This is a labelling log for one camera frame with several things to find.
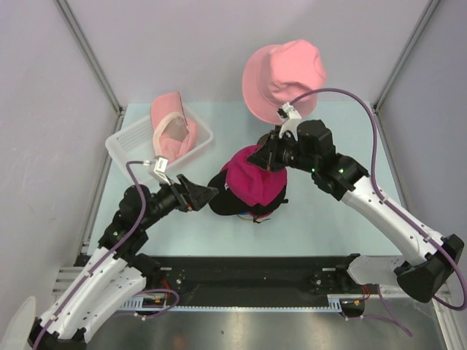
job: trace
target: white plastic basket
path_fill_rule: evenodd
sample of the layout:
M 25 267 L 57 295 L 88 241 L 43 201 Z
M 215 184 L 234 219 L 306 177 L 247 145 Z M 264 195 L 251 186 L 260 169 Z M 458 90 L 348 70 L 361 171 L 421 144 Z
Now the white plastic basket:
M 183 111 L 185 112 L 185 116 L 194 121 L 198 126 L 195 147 L 186 155 L 170 163 L 167 166 L 167 171 L 180 170 L 181 167 L 194 160 L 214 138 L 211 129 L 185 105 L 183 106 Z M 126 162 L 129 160 L 152 160 L 156 156 L 153 146 L 153 134 L 154 128 L 151 123 L 151 117 L 147 115 L 141 120 L 114 133 L 105 141 L 105 147 L 109 151 L 110 157 L 130 182 L 132 181 L 126 170 Z M 149 175 L 148 167 L 146 166 L 134 166 L 132 170 L 141 184 L 149 184 L 155 181 Z

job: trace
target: gray wall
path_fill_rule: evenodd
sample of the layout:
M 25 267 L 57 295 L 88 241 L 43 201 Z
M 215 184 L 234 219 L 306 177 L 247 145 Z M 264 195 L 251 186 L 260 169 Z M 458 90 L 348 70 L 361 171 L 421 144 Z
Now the gray wall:
M 467 242 L 467 1 L 443 1 L 382 107 L 409 209 Z M 467 252 L 460 263 L 467 274 Z M 449 280 L 458 303 L 459 283 Z
M 258 48 L 306 39 L 328 86 L 377 98 L 428 0 L 69 0 L 122 104 L 242 101 Z M 325 94 L 320 98 L 340 99 Z
M 53 1 L 0 1 L 0 339 L 76 257 L 116 115 Z

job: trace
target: light blue table surface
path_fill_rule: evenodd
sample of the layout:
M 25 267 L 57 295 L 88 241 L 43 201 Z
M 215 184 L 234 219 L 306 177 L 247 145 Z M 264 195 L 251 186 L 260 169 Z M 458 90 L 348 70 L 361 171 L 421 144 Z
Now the light blue table surface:
M 253 117 L 243 102 L 187 104 L 214 133 L 214 144 L 178 170 L 199 184 L 208 181 L 239 149 L 256 144 L 272 125 Z M 129 104 L 123 128 L 149 113 L 150 104 Z M 364 110 L 351 101 L 320 101 L 309 118 L 321 119 L 333 132 L 337 151 L 369 169 L 371 126 Z M 395 184 L 379 142 L 379 185 L 398 201 Z M 112 221 L 131 183 L 112 164 L 93 227 L 88 254 Z M 200 212 L 172 212 L 147 230 L 149 241 L 140 252 L 184 256 L 316 256 L 399 254 L 392 243 L 353 209 L 321 192 L 311 176 L 288 169 L 289 204 L 279 207 L 263 224 L 236 216 L 220 217 L 207 206 Z

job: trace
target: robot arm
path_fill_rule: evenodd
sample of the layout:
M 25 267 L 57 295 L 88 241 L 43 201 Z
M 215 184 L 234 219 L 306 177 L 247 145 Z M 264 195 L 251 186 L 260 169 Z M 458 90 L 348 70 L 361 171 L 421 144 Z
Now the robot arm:
M 194 184 L 183 175 L 177 177 L 180 183 L 173 182 L 163 173 L 163 158 L 153 165 L 151 174 L 161 188 L 150 193 L 147 187 L 139 185 L 140 189 L 132 186 L 125 191 L 119 210 L 80 275 L 36 319 L 28 339 L 34 349 L 85 349 L 97 329 L 124 302 L 162 281 L 159 264 L 145 254 L 136 254 L 148 239 L 146 229 L 175 209 L 200 210 L 217 194 L 217 189 Z
M 248 161 L 269 171 L 289 166 L 310 173 L 322 191 L 362 214 L 400 250 L 402 257 L 354 256 L 347 273 L 356 283 L 395 285 L 420 302 L 430 301 L 452 274 L 452 266 L 429 238 L 455 262 L 463 242 L 456 235 L 443 237 L 392 201 L 361 164 L 336 152 L 332 133 L 321 120 L 298 124 L 300 114 L 290 104 L 282 106 L 278 114 L 283 124 L 269 133 L 266 143 Z M 421 236 L 402 216 L 428 236 Z

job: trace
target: wire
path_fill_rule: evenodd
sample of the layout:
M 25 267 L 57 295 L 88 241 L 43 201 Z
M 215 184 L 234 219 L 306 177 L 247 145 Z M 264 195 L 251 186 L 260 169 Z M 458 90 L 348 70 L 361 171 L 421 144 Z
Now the wire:
M 162 280 L 162 284 L 163 284 L 163 286 L 164 286 L 165 288 L 171 289 L 171 288 L 170 288 L 170 284 L 167 282 L 166 279 L 163 279 L 163 280 Z M 168 300 L 168 299 L 169 299 L 169 293 L 166 293 L 166 300 Z
M 304 93 L 300 95 L 299 97 L 295 98 L 290 104 L 294 105 L 296 102 L 300 101 L 302 98 L 313 95 L 315 93 L 341 93 L 344 95 L 347 95 L 354 100 L 356 100 L 366 111 L 366 114 L 370 117 L 370 123 L 371 123 L 371 129 L 373 132 L 373 150 L 371 153 L 371 173 L 370 173 L 370 181 L 371 181 L 371 186 L 374 189 L 374 192 L 378 196 L 378 198 L 389 206 L 389 208 L 394 211 L 400 218 L 402 218 L 407 224 L 409 224 L 414 230 L 416 230 L 427 242 L 429 242 L 432 246 L 435 247 L 435 249 L 438 252 L 441 252 L 443 257 L 448 261 L 448 263 L 452 266 L 452 269 L 454 270 L 455 274 L 459 278 L 460 285 L 462 287 L 462 292 L 463 292 L 463 302 L 460 306 L 453 306 L 450 305 L 449 303 L 446 303 L 442 299 L 440 299 L 437 296 L 434 296 L 433 299 L 436 300 L 438 303 L 442 304 L 443 306 L 446 306 L 447 308 L 450 308 L 452 310 L 456 311 L 462 311 L 467 308 L 467 281 L 464 278 L 462 272 L 459 269 L 458 264 L 451 258 L 451 256 L 446 252 L 446 250 L 440 246 L 438 243 L 436 243 L 430 235 L 428 235 L 419 225 L 417 225 L 412 219 L 410 219 L 405 213 L 403 213 L 399 208 L 397 208 L 393 203 L 390 201 L 386 201 L 384 195 L 379 191 L 378 184 L 377 184 L 377 178 L 376 178 L 376 163 L 377 163 L 377 145 L 378 145 L 378 127 L 377 127 L 377 122 L 376 119 L 371 112 L 371 110 L 366 106 L 365 102 L 361 100 L 358 96 L 354 95 L 353 93 L 334 88 L 334 87 L 324 87 L 322 89 L 316 89 L 316 90 L 311 90 L 307 93 Z
M 178 293 L 175 292 L 172 289 L 167 289 L 167 288 L 146 289 L 146 290 L 142 290 L 141 292 L 135 294 L 135 296 L 140 295 L 140 294 L 147 294 L 147 293 L 169 293 L 169 294 L 172 294 L 173 296 L 175 296 L 175 301 L 170 306 L 167 306 L 163 310 L 156 311 L 152 315 L 144 315 L 143 317 L 140 317 L 142 319 L 142 321 L 144 321 L 146 319 L 154 319 L 155 317 L 162 316 L 162 315 L 166 314 L 167 312 L 169 312 L 171 309 L 173 309 L 175 306 L 177 306 L 177 304 L 180 302 L 180 296 L 178 295 Z M 136 314 L 136 313 L 132 313 L 132 312 L 123 312 L 121 314 L 114 314 L 114 317 L 120 317 L 120 316 L 135 316 L 135 317 L 138 317 L 139 315 Z
M 379 299 L 381 300 L 381 304 L 385 307 L 387 313 L 388 313 L 389 315 L 391 315 L 393 321 L 394 321 L 405 333 L 407 333 L 407 335 L 408 335 L 409 337 L 412 337 L 412 336 L 413 336 L 412 332 L 410 332 L 410 330 L 409 330 L 406 326 L 404 326 L 404 325 L 402 324 L 402 322 L 398 320 L 397 317 L 395 317 L 395 314 L 394 314 L 393 310 L 391 309 L 391 307 L 389 307 L 389 304 L 387 303 L 387 301 L 382 297 L 381 288 L 379 288 L 379 284 L 377 285 L 377 291 L 378 291 Z
M 261 221 L 259 221 L 258 219 L 260 219 L 259 216 L 253 217 L 253 222 L 254 222 L 255 224 L 262 224 L 262 223 L 265 222 L 265 221 L 269 221 L 271 218 L 269 217 L 268 219 L 262 219 Z
M 133 171 L 131 170 L 131 165 L 133 164 L 144 164 L 143 161 L 141 160 L 130 160 L 129 162 L 126 163 L 126 169 L 128 170 L 128 173 L 130 174 L 131 179 L 134 182 L 134 185 L 136 186 L 136 190 L 138 191 L 139 197 L 141 198 L 141 211 L 139 212 L 138 218 L 136 219 L 135 223 L 131 227 L 131 229 L 107 252 L 105 253 L 100 260 L 96 262 L 88 271 L 88 274 L 84 275 L 74 286 L 74 288 L 71 290 L 71 292 L 65 297 L 63 302 L 57 307 L 57 310 L 53 313 L 53 315 L 50 317 L 50 319 L 47 321 L 47 323 L 44 325 L 42 330 L 39 332 L 36 341 L 34 341 L 34 345 L 32 350 L 37 350 L 39 347 L 40 341 L 42 337 L 44 337 L 44 334 L 47 332 L 47 329 L 50 327 L 52 322 L 58 318 L 58 315 L 62 312 L 62 310 L 66 307 L 66 305 L 69 303 L 69 301 L 74 297 L 74 295 L 78 292 L 78 290 L 81 288 L 81 286 L 86 282 L 86 280 L 91 277 L 94 273 L 94 271 L 97 270 L 97 268 L 111 255 L 117 250 L 122 244 L 124 244 L 130 236 L 136 231 L 138 228 L 139 224 L 141 223 L 141 220 L 143 219 L 144 213 L 146 212 L 146 199 L 144 198 L 144 193 L 141 188 L 141 186 L 138 183 L 138 180 L 136 179 Z
M 244 221 L 251 221 L 251 222 L 253 221 L 253 219 L 247 219 L 246 217 L 242 217 L 241 215 L 237 215 L 237 217 L 238 217 L 239 219 L 244 220 Z
M 382 305 L 385 307 L 386 311 L 389 313 L 389 315 L 391 316 L 391 318 L 388 318 L 388 317 L 384 317 L 384 316 L 378 316 L 378 315 L 361 315 L 361 316 L 357 316 L 357 317 L 348 317 L 344 314 L 344 312 L 341 312 L 341 315 L 343 317 L 345 317 L 345 320 L 348 321 L 348 320 L 357 320 L 357 319 L 378 319 L 379 321 L 383 321 L 383 322 L 388 322 L 388 323 L 392 323 L 394 324 L 395 326 L 401 328 L 409 337 L 413 337 L 414 334 L 407 328 L 405 327 L 402 322 L 400 322 L 394 315 L 393 313 L 393 310 L 389 307 L 389 304 L 387 304 L 387 301 L 382 297 L 382 293 L 381 293 L 381 289 L 379 288 L 379 286 L 377 286 L 377 290 L 378 290 L 378 295 L 379 295 L 379 299 L 381 300 L 381 303 Z
M 367 286 L 362 286 L 362 290 L 363 290 L 363 297 L 364 297 L 363 301 L 366 301 L 371 297 L 370 289 Z

